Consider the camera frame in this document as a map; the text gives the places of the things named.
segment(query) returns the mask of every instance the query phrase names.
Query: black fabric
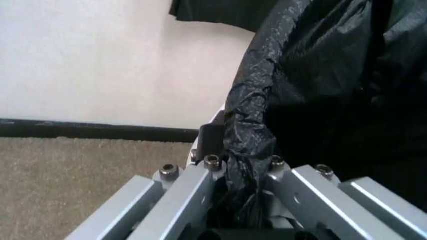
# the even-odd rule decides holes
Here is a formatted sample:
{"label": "black fabric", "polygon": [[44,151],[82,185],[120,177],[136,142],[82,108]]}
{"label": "black fabric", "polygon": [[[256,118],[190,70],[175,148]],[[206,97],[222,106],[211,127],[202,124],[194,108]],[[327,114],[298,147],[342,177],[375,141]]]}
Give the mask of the black fabric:
{"label": "black fabric", "polygon": [[278,0],[173,0],[178,21],[222,23],[256,32]]}
{"label": "black fabric", "polygon": [[425,0],[274,7],[225,107],[233,225],[263,227],[260,189],[274,152],[292,167],[330,165],[344,181],[372,177],[426,211],[425,9]]}

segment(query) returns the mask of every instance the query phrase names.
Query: bolt head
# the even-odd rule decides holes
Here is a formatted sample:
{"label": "bolt head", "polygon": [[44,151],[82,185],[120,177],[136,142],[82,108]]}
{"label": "bolt head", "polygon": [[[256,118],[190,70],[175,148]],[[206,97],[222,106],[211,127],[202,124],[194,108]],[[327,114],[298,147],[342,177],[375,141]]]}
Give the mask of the bolt head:
{"label": "bolt head", "polygon": [[271,158],[271,170],[278,170],[285,166],[285,161],[278,155],[273,155]]}
{"label": "bolt head", "polygon": [[217,155],[206,155],[203,159],[204,167],[211,172],[221,170],[222,161]]}
{"label": "bolt head", "polygon": [[158,171],[160,178],[165,181],[175,181],[180,176],[180,168],[175,164],[166,164]]}
{"label": "bolt head", "polygon": [[195,163],[197,161],[197,149],[192,149],[190,152],[191,162]]}
{"label": "bolt head", "polygon": [[332,176],[334,175],[334,171],[332,170],[332,168],[330,168],[329,166],[327,166],[325,164],[318,164],[318,165],[316,165],[315,169],[316,169],[316,172],[318,172],[323,177],[325,177],[329,180],[332,179]]}

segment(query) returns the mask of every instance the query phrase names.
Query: black baseboard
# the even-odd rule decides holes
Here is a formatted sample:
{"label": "black baseboard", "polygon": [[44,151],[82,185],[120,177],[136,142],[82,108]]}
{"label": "black baseboard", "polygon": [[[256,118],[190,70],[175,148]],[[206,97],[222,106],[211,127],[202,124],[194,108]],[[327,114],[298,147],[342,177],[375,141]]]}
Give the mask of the black baseboard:
{"label": "black baseboard", "polygon": [[66,137],[192,143],[198,134],[195,129],[0,119],[0,137],[7,138]]}

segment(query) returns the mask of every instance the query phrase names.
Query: beige carpet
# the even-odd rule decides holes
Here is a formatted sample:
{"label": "beige carpet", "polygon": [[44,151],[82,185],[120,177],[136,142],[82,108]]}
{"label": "beige carpet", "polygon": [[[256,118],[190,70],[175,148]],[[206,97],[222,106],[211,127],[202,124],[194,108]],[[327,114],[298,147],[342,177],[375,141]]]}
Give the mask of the beige carpet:
{"label": "beige carpet", "polygon": [[65,238],[134,175],[185,166],[191,145],[0,138],[0,239]]}

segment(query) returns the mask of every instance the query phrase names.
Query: metal frame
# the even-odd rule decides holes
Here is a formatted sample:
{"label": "metal frame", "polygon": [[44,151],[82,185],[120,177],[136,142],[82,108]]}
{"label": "metal frame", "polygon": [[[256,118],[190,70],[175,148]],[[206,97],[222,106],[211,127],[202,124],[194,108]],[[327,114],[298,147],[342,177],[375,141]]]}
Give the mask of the metal frame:
{"label": "metal frame", "polygon": [[302,226],[318,237],[332,230],[341,239],[403,239],[311,166],[271,175],[273,193]]}
{"label": "metal frame", "polygon": [[407,239],[427,239],[427,215],[369,177],[339,188]]}
{"label": "metal frame", "polygon": [[176,240],[186,226],[199,227],[211,204],[213,189],[211,172],[187,166],[128,240]]}
{"label": "metal frame", "polygon": [[66,240],[117,240],[126,238],[162,197],[159,182],[134,176]]}

